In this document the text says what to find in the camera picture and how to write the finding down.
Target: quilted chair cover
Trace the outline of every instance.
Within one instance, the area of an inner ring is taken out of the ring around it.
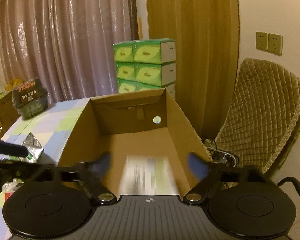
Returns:
[[[266,172],[300,115],[300,78],[271,61],[246,58],[237,77],[218,148]]]

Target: curtain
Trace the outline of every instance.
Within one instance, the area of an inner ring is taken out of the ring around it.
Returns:
[[[5,79],[39,77],[51,102],[117,92],[112,44],[136,22],[135,0],[0,0]]]

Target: blurred white object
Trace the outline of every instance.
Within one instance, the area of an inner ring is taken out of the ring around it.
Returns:
[[[120,185],[120,195],[179,195],[167,157],[128,155]]]

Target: black circular base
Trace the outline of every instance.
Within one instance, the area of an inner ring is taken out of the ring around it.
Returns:
[[[30,238],[67,234],[82,225],[90,211],[83,192],[50,181],[25,184],[2,208],[9,229]]]
[[[261,182],[244,182],[216,193],[208,211],[221,229],[251,238],[285,234],[296,217],[292,200],[279,188]]]

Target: hole in box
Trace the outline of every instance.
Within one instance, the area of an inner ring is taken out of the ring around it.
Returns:
[[[161,120],[162,120],[162,118],[157,115],[153,118],[153,123],[159,124],[159,123],[161,123]]]

